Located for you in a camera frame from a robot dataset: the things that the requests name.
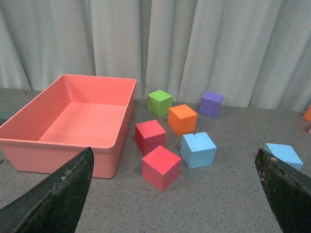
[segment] light blue cube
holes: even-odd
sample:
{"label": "light blue cube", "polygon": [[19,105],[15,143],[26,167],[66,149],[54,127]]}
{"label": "light blue cube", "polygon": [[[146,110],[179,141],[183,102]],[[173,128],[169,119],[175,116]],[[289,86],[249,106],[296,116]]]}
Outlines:
{"label": "light blue cube", "polygon": [[189,169],[210,166],[217,147],[206,132],[184,134],[180,153]]}
{"label": "light blue cube", "polygon": [[286,162],[288,165],[296,168],[298,171],[303,166],[303,162],[300,160],[292,146],[266,143],[263,149],[274,155],[276,158]]}

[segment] red cube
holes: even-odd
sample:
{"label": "red cube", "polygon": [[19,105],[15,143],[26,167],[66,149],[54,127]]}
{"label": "red cube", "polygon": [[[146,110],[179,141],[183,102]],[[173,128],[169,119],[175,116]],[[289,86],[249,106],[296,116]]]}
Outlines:
{"label": "red cube", "polygon": [[158,146],[141,159],[141,176],[163,192],[179,175],[181,159]]}
{"label": "red cube", "polygon": [[166,131],[157,120],[135,125],[135,142],[145,156],[158,146],[165,147]]}

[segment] speckled table surface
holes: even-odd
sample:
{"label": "speckled table surface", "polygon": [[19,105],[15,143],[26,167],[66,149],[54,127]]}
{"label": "speckled table surface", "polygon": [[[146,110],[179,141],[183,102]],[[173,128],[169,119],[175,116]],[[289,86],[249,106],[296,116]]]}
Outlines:
{"label": "speckled table surface", "polygon": [[[16,112],[39,92],[0,88],[0,112]],[[194,111],[198,104],[188,103]],[[166,148],[180,156],[181,137],[137,100],[116,176],[92,179],[76,229],[85,232],[281,233],[255,167],[265,143],[291,145],[311,176],[311,124],[303,113],[222,106],[217,118],[199,115],[196,133],[207,132],[217,146],[212,166],[188,169],[163,192],[140,175],[142,154],[135,124],[157,119],[167,131]],[[44,179],[46,174],[17,172],[0,152],[0,208]]]}

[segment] pink plastic bin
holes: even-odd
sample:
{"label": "pink plastic bin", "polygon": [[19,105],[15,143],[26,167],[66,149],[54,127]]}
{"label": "pink plastic bin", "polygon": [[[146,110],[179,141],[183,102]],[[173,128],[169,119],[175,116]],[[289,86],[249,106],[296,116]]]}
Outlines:
{"label": "pink plastic bin", "polygon": [[0,126],[18,171],[53,173],[86,147],[93,177],[114,177],[134,108],[136,80],[63,75]]}

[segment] gray fabric backdrop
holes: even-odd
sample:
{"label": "gray fabric backdrop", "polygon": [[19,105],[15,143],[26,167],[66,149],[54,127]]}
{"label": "gray fabric backdrop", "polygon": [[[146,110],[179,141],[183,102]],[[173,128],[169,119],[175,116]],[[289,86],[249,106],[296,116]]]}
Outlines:
{"label": "gray fabric backdrop", "polygon": [[65,73],[137,80],[199,102],[303,111],[311,99],[309,0],[0,1],[0,87]]}

